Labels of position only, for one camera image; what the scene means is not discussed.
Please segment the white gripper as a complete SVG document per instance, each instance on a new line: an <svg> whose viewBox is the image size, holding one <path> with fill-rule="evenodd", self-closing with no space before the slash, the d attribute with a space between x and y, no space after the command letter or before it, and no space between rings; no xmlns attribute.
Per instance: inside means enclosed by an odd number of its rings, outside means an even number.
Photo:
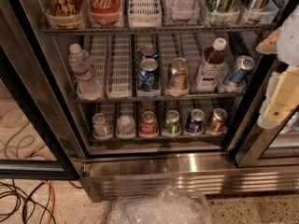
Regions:
<svg viewBox="0 0 299 224"><path fill-rule="evenodd" d="M258 125L273 129L299 106L299 6L255 50L276 54L279 61L288 65L286 71L274 72L270 77L259 111Z"/></svg>

